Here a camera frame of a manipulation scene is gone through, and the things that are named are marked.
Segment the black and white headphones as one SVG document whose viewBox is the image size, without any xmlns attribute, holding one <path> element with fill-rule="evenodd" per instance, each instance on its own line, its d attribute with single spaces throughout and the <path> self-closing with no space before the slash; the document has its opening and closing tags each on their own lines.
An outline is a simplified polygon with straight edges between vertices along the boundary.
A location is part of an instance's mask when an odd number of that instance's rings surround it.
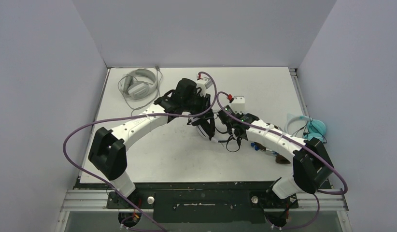
<svg viewBox="0 0 397 232">
<path fill-rule="evenodd" d="M 202 117 L 193 117 L 189 118 L 187 125 L 194 126 L 201 137 L 206 140 L 209 140 L 214 143 L 221 144 L 226 148 L 228 152 L 235 153 L 241 148 L 241 139 L 235 138 L 234 135 L 230 135 L 226 129 L 226 131 L 220 131 L 215 124 L 216 119 L 220 119 L 214 112 L 207 112 Z M 216 132 L 219 134 L 228 134 L 229 137 L 227 139 L 219 139 L 216 137 Z M 230 150 L 228 148 L 228 144 L 230 141 L 236 141 L 238 148 L 236 150 Z"/>
</svg>

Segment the brown headphones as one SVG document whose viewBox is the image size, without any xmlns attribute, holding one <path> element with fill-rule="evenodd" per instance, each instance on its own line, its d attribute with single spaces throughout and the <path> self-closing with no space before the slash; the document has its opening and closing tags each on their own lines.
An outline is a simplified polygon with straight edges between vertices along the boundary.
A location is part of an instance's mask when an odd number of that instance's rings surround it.
<svg viewBox="0 0 397 232">
<path fill-rule="evenodd" d="M 291 161 L 289 161 L 287 158 L 285 158 L 284 156 L 280 155 L 279 153 L 277 153 L 274 150 L 268 149 L 268 148 L 266 148 L 264 146 L 261 146 L 259 148 L 259 150 L 264 152 L 264 153 L 266 153 L 267 155 L 270 155 L 270 156 L 274 157 L 275 158 L 275 162 L 277 164 L 287 165 L 287 164 L 291 163 Z"/>
</svg>

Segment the teal cat-ear headphones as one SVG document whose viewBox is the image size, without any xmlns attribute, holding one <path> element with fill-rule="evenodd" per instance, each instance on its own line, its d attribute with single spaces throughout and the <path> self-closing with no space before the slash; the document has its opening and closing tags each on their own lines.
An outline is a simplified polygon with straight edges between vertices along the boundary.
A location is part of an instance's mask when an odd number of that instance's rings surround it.
<svg viewBox="0 0 397 232">
<path fill-rule="evenodd" d="M 296 134 L 298 134 L 298 132 L 303 130 L 302 138 L 307 139 L 307 140 L 311 140 L 312 138 L 317 138 L 323 144 L 327 143 L 327 139 L 325 137 L 326 132 L 327 132 L 326 124 L 321 120 L 317 120 L 317 119 L 309 117 L 309 116 L 288 115 L 287 122 L 284 126 L 284 132 L 289 133 L 290 124 L 292 124 L 296 121 L 305 121 L 306 123 L 299 130 L 293 132 L 292 133 L 293 136 L 295 136 Z"/>
</svg>

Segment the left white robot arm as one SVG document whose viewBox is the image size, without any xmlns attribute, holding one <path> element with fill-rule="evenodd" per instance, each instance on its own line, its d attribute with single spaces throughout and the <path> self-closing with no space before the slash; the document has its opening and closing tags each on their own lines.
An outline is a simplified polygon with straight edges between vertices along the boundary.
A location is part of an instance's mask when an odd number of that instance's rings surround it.
<svg viewBox="0 0 397 232">
<path fill-rule="evenodd" d="M 198 116 L 207 112 L 211 106 L 207 89 L 212 85 L 210 78 L 196 81 L 183 78 L 175 89 L 157 98 L 136 119 L 109 130 L 101 127 L 96 131 L 88 159 L 120 192 L 119 201 L 125 207 L 134 207 L 138 202 L 136 186 L 126 172 L 127 150 L 152 130 L 184 112 Z"/>
</svg>

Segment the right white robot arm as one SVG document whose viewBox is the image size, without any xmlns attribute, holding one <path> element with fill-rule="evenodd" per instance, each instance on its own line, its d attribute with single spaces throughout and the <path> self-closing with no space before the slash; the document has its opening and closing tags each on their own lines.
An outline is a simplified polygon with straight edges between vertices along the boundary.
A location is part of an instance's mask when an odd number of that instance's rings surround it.
<svg viewBox="0 0 397 232">
<path fill-rule="evenodd" d="M 270 187 L 267 193 L 270 205 L 278 207 L 286 198 L 299 192 L 315 194 L 334 173 L 333 164 L 319 139 L 294 137 L 253 114 L 238 116 L 229 106 L 223 107 L 219 113 L 223 124 L 231 127 L 236 138 L 259 143 L 292 164 L 291 175 L 280 177 Z"/>
</svg>

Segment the grey white headphones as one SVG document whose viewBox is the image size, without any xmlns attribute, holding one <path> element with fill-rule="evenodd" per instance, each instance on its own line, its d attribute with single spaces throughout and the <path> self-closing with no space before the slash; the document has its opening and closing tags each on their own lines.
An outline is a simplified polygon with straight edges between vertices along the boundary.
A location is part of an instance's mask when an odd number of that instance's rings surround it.
<svg viewBox="0 0 397 232">
<path fill-rule="evenodd" d="M 161 96 L 160 86 L 162 78 L 163 73 L 157 65 L 148 68 L 137 68 L 121 77 L 117 83 L 117 89 L 126 105 L 131 109 L 131 115 L 135 111 L 150 105 Z M 130 100 L 143 100 L 152 94 L 155 96 L 143 106 L 132 107 L 129 103 Z"/>
</svg>

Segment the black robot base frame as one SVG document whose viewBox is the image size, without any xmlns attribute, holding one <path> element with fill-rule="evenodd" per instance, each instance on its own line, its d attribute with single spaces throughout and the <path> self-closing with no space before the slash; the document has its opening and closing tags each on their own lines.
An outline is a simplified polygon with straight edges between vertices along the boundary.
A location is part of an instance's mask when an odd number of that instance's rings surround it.
<svg viewBox="0 0 397 232">
<path fill-rule="evenodd" d="M 137 183 L 130 203 L 114 191 L 106 207 L 139 215 L 134 206 L 153 211 L 159 223 L 264 223 L 293 219 L 295 212 L 347 210 L 342 195 L 296 193 L 285 200 L 272 195 L 271 181 Z"/>
</svg>

